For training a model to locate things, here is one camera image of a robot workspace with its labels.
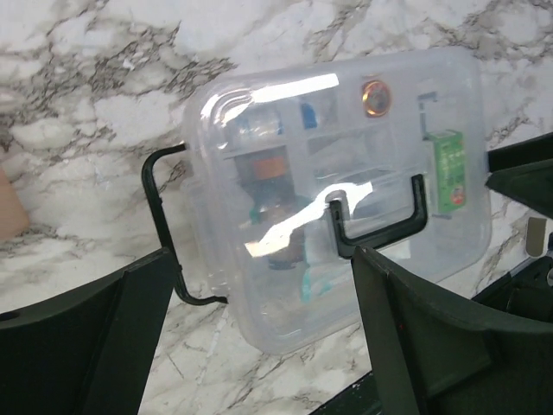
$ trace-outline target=black handle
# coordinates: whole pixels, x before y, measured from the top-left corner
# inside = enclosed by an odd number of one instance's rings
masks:
[[[142,166],[142,185],[144,188],[144,193],[146,194],[146,199],[148,199],[149,210],[152,213],[152,218],[154,218],[154,223],[156,224],[157,236],[163,247],[168,248],[171,253],[175,256],[175,260],[178,261],[176,256],[175,244],[173,243],[173,238],[171,237],[171,231],[169,231],[169,226],[167,224],[167,219],[165,217],[165,212],[163,211],[163,201],[157,191],[156,180],[154,179],[154,165],[157,160],[163,156],[169,154],[180,153],[187,149],[185,144],[179,144],[175,147],[169,147],[167,149],[161,149],[152,153],[144,162]],[[182,266],[179,264],[179,277],[175,281],[175,292],[179,298],[185,303],[192,305],[206,305],[210,303],[227,303],[225,297],[208,297],[208,298],[196,298],[190,295],[186,283],[184,282],[184,277],[182,276]]]
[[[328,207],[332,216],[334,237],[338,246],[338,254],[344,259],[351,259],[355,246],[368,246],[378,249],[401,239],[405,239],[421,232],[428,222],[428,210],[426,207],[426,192],[424,190],[423,175],[411,177],[415,210],[411,217],[398,223],[383,227],[377,231],[361,235],[356,238],[348,238],[344,227],[344,211],[341,201],[330,201]]]

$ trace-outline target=white marble countertop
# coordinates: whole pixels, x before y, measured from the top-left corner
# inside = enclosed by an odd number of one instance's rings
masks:
[[[0,312],[99,278],[158,247],[140,185],[186,137],[187,97],[218,76],[461,45],[481,62],[488,147],[553,131],[550,0],[19,0],[0,3],[0,162],[32,227],[0,244]],[[164,206],[192,291],[208,294],[179,190]],[[524,258],[526,208],[492,196],[488,254],[444,285],[467,297]],[[306,414],[370,369],[359,325],[284,357],[224,306],[173,298],[142,415]]]

